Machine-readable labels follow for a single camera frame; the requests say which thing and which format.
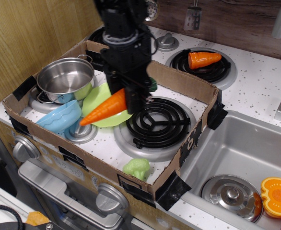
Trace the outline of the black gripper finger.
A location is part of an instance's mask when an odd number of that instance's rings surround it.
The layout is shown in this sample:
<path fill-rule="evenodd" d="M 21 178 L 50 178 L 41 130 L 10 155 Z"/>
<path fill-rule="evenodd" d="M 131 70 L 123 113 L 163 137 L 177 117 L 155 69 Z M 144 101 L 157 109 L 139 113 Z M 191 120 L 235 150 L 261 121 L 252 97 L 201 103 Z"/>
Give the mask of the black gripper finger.
<path fill-rule="evenodd" d="M 150 83 L 141 86 L 131 83 L 125 87 L 126 106 L 129 114 L 138 112 L 148 102 L 148 98 L 151 97 L 150 87 Z"/>

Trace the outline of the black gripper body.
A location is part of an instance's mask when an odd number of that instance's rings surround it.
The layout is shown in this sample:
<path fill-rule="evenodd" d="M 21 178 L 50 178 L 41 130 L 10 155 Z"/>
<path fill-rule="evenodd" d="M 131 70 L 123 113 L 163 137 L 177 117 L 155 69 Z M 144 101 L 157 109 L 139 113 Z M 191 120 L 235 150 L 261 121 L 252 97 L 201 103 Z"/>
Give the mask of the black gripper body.
<path fill-rule="evenodd" d="M 152 59 L 151 37 L 134 35 L 115 38 L 103 36 L 109 46 L 101 50 L 104 60 L 104 72 L 112 94 L 122 88 L 135 87 L 142 96 L 150 96 L 151 80 L 147 66 Z"/>

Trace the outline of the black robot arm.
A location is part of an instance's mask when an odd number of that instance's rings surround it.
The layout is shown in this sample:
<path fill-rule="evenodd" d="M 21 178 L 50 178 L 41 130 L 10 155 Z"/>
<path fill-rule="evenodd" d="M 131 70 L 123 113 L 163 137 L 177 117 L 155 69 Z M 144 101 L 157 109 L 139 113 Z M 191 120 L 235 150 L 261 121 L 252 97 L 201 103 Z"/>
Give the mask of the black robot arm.
<path fill-rule="evenodd" d="M 123 89 L 129 114 L 148 103 L 152 81 L 147 67 L 152 61 L 153 35 L 144 24 L 148 16 L 143 0 L 96 0 L 96 9 L 104 23 L 100 51 L 103 71 L 112 94 Z"/>

